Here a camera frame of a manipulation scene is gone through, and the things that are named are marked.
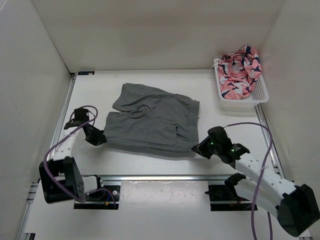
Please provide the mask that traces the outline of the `grey shorts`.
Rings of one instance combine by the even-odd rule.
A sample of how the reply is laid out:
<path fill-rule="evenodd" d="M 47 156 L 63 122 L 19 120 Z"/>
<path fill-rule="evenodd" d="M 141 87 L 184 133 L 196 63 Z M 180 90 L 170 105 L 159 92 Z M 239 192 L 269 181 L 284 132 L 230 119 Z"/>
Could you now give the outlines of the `grey shorts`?
<path fill-rule="evenodd" d="M 110 144 L 185 154 L 198 144 L 200 102 L 143 84 L 125 83 L 104 135 Z"/>

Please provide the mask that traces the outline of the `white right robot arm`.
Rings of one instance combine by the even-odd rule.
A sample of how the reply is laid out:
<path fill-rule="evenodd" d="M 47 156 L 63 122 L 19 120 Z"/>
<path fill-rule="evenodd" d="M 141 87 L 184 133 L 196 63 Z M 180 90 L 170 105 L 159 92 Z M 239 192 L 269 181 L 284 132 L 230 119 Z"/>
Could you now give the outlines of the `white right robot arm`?
<path fill-rule="evenodd" d="M 320 219 L 314 191 L 308 185 L 297 185 L 268 168 L 265 159 L 259 160 L 242 144 L 232 143 L 224 127 L 213 127 L 207 134 L 192 151 L 207 159 L 217 156 L 237 171 L 224 181 L 227 198 L 251 201 L 252 211 L 262 207 L 293 237 Z"/>

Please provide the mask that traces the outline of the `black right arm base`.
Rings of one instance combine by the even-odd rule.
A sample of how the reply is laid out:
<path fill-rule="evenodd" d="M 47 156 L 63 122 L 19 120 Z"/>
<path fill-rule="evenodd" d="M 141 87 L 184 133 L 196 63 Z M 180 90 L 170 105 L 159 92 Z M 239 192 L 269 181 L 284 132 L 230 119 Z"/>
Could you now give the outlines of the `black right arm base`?
<path fill-rule="evenodd" d="M 211 212 L 241 212 L 251 211 L 252 203 L 240 197 L 235 186 L 246 177 L 241 173 L 235 173 L 228 177 L 223 184 L 209 184 L 204 193 L 209 196 Z"/>

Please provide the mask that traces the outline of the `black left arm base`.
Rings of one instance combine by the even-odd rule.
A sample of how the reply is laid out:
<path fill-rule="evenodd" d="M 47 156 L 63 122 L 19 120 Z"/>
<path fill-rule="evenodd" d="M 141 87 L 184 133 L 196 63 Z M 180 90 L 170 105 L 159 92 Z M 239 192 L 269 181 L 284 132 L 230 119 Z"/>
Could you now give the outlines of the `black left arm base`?
<path fill-rule="evenodd" d="M 86 195 L 86 202 L 75 201 L 73 208 L 75 210 L 118 210 L 121 196 L 120 181 L 104 181 L 103 187 L 106 190 Z"/>

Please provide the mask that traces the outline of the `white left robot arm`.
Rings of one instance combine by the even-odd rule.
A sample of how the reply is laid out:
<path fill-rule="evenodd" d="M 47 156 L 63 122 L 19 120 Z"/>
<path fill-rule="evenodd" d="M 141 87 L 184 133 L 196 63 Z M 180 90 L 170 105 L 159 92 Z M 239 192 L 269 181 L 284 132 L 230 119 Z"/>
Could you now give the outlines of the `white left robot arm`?
<path fill-rule="evenodd" d="M 90 118 L 90 105 L 73 110 L 64 125 L 63 138 L 45 154 L 39 174 L 45 201 L 48 204 L 70 199 L 85 202 L 85 194 L 100 200 L 105 188 L 97 178 L 82 178 L 72 157 L 79 133 L 94 147 L 112 146 L 125 151 L 149 154 L 153 157 L 182 158 L 192 154 L 199 142 L 198 118 L 200 102 L 165 103 L 158 107 L 119 106 L 108 113 L 105 126 L 93 125 L 97 114 Z"/>

